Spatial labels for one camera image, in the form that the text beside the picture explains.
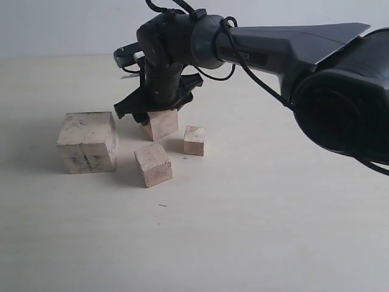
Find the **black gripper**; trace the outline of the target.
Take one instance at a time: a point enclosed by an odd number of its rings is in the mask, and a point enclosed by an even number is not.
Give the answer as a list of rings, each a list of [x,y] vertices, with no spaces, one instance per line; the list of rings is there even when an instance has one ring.
[[[192,90],[203,85],[200,74],[184,75],[184,65],[180,63],[155,66],[142,57],[137,64],[139,87],[114,105],[119,119],[130,114],[138,124],[147,125],[148,113],[181,109],[193,100]]]

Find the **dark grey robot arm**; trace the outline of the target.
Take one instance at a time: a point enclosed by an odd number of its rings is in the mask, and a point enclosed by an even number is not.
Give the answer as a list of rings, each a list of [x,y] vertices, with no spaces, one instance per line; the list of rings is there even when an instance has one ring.
[[[253,77],[276,75],[273,96],[320,147],[388,173],[388,29],[367,24],[240,27],[204,9],[157,8],[137,41],[114,52],[117,66],[139,66],[140,85],[115,104],[145,124],[148,114],[192,101],[205,69],[225,63]]]

